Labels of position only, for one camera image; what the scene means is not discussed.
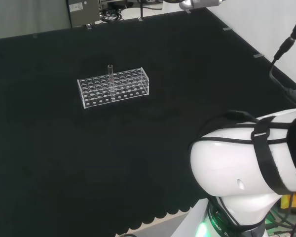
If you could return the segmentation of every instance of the white wall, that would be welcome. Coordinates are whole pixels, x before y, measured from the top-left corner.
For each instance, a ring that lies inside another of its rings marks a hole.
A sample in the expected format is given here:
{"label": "white wall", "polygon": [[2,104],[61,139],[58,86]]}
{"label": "white wall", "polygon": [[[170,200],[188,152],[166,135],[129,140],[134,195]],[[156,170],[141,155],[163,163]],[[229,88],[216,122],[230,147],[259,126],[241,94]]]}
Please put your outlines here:
{"label": "white wall", "polygon": [[[209,9],[270,61],[296,23],[296,0],[226,0]],[[296,82],[296,42],[276,66]]]}
{"label": "white wall", "polygon": [[66,0],[0,0],[0,39],[65,28]]}

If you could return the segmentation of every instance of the table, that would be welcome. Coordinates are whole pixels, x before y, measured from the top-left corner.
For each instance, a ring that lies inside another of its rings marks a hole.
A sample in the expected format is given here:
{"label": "table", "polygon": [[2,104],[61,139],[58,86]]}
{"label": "table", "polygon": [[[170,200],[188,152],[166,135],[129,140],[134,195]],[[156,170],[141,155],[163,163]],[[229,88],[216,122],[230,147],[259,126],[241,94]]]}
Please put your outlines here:
{"label": "table", "polygon": [[[199,9],[1,39],[0,236],[113,237],[204,198],[187,151],[202,123],[293,108],[225,27]],[[143,67],[150,95],[83,109],[76,80],[108,64]]]}

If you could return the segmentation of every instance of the glass test tube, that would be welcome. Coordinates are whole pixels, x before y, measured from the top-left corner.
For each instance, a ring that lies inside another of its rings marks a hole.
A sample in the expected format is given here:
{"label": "glass test tube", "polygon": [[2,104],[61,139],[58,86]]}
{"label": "glass test tube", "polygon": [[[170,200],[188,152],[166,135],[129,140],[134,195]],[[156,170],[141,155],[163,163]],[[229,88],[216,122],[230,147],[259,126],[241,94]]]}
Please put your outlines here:
{"label": "glass test tube", "polygon": [[108,72],[109,72],[109,77],[110,77],[110,94],[111,94],[111,99],[115,100],[115,90],[114,90],[114,75],[113,75],[113,65],[108,65]]}

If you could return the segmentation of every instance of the clear acrylic test tube rack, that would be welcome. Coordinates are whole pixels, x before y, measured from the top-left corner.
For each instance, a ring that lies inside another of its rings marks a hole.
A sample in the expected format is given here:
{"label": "clear acrylic test tube rack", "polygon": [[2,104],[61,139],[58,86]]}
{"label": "clear acrylic test tube rack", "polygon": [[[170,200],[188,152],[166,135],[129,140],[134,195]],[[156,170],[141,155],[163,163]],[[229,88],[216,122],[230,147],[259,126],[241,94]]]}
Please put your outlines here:
{"label": "clear acrylic test tube rack", "polygon": [[83,107],[117,102],[149,95],[149,78],[143,68],[78,81]]}

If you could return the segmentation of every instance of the label sticker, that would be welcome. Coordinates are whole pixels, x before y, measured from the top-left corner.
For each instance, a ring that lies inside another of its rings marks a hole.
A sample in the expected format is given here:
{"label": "label sticker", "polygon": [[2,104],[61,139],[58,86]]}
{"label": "label sticker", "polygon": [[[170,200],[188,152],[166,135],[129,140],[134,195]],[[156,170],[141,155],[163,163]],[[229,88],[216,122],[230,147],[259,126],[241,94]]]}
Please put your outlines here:
{"label": "label sticker", "polygon": [[69,5],[70,12],[80,11],[80,10],[83,10],[83,6],[81,2]]}

